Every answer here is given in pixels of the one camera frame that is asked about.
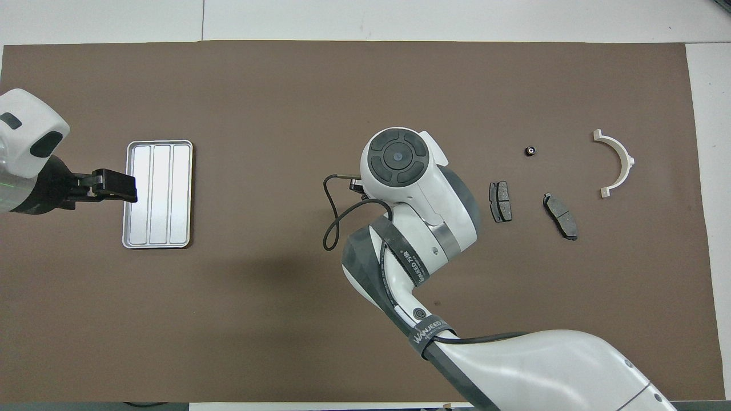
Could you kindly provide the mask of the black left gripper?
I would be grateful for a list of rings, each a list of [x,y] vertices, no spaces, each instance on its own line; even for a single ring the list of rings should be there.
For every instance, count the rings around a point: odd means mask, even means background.
[[[77,202],[94,202],[88,195],[89,187],[80,186],[90,174],[74,174],[59,157],[52,155],[37,175],[29,197],[11,209],[13,213],[38,215],[55,209],[73,211]],[[93,172],[93,193],[100,200],[138,201],[136,178],[108,169]]]

